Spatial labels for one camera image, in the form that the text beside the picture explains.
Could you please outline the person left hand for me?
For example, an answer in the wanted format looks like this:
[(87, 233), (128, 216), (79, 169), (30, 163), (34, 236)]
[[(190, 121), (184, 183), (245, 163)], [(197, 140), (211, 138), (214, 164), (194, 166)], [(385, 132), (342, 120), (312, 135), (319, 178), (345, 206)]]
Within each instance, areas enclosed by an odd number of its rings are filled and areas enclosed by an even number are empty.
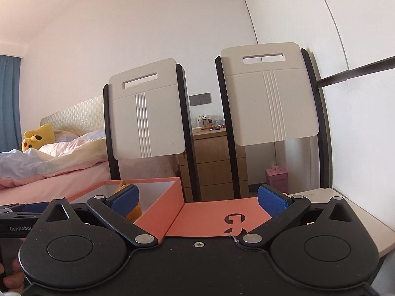
[(25, 275), (18, 259), (11, 262), (12, 273), (3, 278), (5, 290), (9, 292), (22, 292), (24, 289)]

